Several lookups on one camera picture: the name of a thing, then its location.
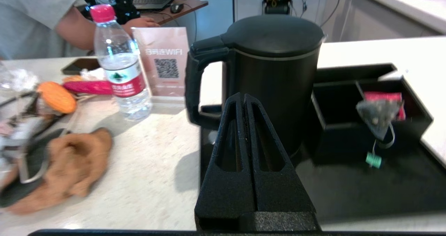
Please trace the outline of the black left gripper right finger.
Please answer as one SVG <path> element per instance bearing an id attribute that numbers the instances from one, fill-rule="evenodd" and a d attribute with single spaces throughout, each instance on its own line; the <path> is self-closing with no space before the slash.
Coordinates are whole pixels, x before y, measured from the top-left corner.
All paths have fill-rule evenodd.
<path id="1" fill-rule="evenodd" d="M 257 210 L 309 212 L 315 208 L 261 102 L 244 95 Z"/>

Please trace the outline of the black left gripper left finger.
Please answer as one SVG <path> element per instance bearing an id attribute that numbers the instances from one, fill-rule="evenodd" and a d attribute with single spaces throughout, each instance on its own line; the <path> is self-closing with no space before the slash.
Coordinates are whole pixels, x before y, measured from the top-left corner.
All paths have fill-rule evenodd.
<path id="1" fill-rule="evenodd" d="M 197 229 L 243 229 L 255 211 L 243 101 L 226 100 L 216 141 L 194 208 Z"/>

